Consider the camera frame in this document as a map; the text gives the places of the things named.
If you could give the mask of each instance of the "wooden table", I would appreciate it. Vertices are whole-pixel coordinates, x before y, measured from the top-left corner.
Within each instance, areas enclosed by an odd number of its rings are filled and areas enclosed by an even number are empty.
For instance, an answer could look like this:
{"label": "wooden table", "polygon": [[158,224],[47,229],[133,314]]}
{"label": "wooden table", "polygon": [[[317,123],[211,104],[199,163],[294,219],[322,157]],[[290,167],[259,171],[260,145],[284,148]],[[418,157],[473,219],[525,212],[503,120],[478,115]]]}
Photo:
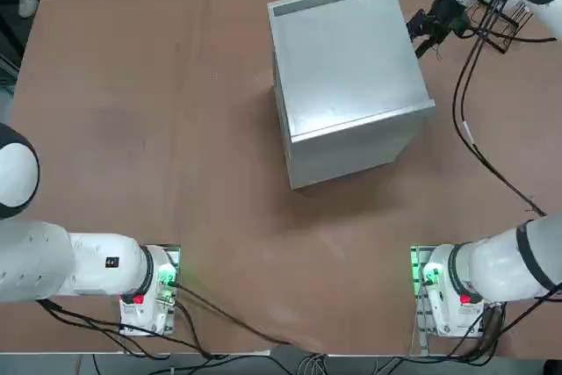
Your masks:
{"label": "wooden table", "polygon": [[[295,192],[271,89],[269,1],[42,0],[11,121],[42,164],[24,217],[180,243],[184,284],[304,349],[404,354],[414,311],[410,245],[475,240],[532,218],[453,132],[451,95],[472,42],[451,37],[442,61],[422,58],[436,115],[395,163]],[[400,0],[407,18],[430,2]],[[537,22],[524,31],[546,33]],[[345,43],[345,34],[327,42]],[[562,206],[561,61],[557,43],[513,45],[505,56],[486,48],[467,99],[483,151],[548,212]],[[114,299],[58,301],[118,317]],[[510,305],[509,316],[525,307]],[[190,308],[207,348],[269,348]],[[0,312],[1,351],[115,350],[33,303]],[[559,305],[542,306],[500,353],[562,357],[560,315]],[[178,337],[189,338],[178,325]]]}

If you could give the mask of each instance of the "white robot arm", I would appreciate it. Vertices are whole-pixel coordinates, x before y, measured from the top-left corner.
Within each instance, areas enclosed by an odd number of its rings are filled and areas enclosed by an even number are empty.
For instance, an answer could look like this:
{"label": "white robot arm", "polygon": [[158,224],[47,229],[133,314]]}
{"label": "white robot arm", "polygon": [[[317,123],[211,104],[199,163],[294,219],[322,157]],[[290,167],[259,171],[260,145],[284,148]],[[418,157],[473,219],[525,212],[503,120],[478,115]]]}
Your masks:
{"label": "white robot arm", "polygon": [[118,295],[123,323],[164,334],[175,292],[161,280],[175,281],[177,274],[164,248],[139,246],[120,234],[69,234],[55,224],[13,219],[31,203],[39,180],[31,143],[0,123],[0,302]]}
{"label": "white robot arm", "polygon": [[[462,6],[471,2],[456,1]],[[562,40],[562,0],[523,1]],[[529,221],[478,242],[437,247],[422,274],[437,334],[465,335],[486,303],[553,291],[562,282],[561,254],[562,215]]]}

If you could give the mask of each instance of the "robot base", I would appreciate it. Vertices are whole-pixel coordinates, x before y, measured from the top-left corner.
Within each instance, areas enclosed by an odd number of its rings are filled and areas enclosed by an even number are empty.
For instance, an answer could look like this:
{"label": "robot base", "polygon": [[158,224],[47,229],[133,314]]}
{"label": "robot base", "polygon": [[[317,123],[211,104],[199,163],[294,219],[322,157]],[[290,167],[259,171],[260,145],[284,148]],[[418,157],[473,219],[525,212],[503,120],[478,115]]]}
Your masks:
{"label": "robot base", "polygon": [[[180,248],[175,245],[146,245],[154,262],[154,274],[148,291],[143,296],[135,296],[133,303],[119,298],[121,323],[133,325],[169,335],[174,330],[174,305],[176,288],[162,281],[176,281],[179,270]],[[124,335],[150,335],[139,330],[125,328]]]}
{"label": "robot base", "polygon": [[[429,297],[436,334],[462,337],[466,330],[484,312],[484,300],[479,303],[463,303],[465,300],[453,288],[449,275],[449,255],[453,245],[441,245],[433,250],[422,271],[423,283]],[[480,336],[478,327],[469,337]]]}

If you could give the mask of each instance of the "floor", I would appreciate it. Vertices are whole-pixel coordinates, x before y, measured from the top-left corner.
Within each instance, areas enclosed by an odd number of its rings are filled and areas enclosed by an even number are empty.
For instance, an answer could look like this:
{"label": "floor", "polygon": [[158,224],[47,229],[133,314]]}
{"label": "floor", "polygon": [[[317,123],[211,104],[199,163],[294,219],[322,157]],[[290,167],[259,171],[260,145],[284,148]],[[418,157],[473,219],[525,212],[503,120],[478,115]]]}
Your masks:
{"label": "floor", "polygon": [[[302,350],[292,347],[277,348],[271,354],[291,373],[297,374],[299,362],[306,356]],[[378,359],[379,366],[388,361],[388,357]],[[195,355],[175,355],[165,362],[153,362],[121,355],[97,355],[100,375],[148,375],[152,371],[174,371],[164,373],[189,373],[179,371],[183,366],[203,363]],[[329,375],[357,374],[370,375],[376,365],[374,357],[329,357],[326,362]],[[541,375],[543,361],[514,360],[497,357],[485,367],[471,367],[463,364],[403,364],[393,375]],[[311,368],[305,374],[312,375]],[[0,356],[0,373],[9,375],[97,375],[91,355],[3,355]],[[238,362],[205,370],[206,375],[244,374],[244,375],[283,375],[274,363],[263,357],[250,357]]]}
{"label": "floor", "polygon": [[[21,19],[18,16],[18,0],[0,0],[0,13],[14,29],[17,36],[25,44],[32,26],[32,18]],[[0,54],[19,64],[20,60],[4,37],[0,36]],[[0,69],[0,121],[6,121],[7,111],[14,81]],[[299,362],[306,356],[302,350],[292,347],[277,348],[272,356],[281,362],[291,373],[297,374]],[[389,357],[380,357],[378,365],[382,366]],[[182,366],[197,365],[203,361],[195,355],[175,355],[165,362],[153,362],[147,359],[136,359],[122,355],[97,355],[99,375],[148,375],[152,371],[162,369],[180,368]],[[326,366],[330,375],[334,374],[361,374],[369,375],[376,367],[375,357],[330,357]],[[394,375],[420,374],[420,375],[540,375],[544,361],[539,360],[514,360],[502,357],[493,359],[489,365],[475,368],[467,365],[443,364],[403,364]],[[97,375],[91,355],[0,355],[0,373],[7,375]],[[271,361],[263,357],[250,357],[241,359],[236,363],[221,366],[220,368],[206,370],[207,374],[282,374],[283,372]]]}

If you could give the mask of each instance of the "aluminum box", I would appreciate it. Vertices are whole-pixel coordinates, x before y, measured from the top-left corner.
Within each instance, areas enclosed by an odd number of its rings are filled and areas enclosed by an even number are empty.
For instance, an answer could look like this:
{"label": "aluminum box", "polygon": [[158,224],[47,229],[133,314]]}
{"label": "aluminum box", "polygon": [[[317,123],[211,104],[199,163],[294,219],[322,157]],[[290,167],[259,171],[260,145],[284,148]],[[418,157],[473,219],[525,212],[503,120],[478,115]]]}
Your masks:
{"label": "aluminum box", "polygon": [[394,160],[435,107],[398,0],[268,4],[293,189]]}

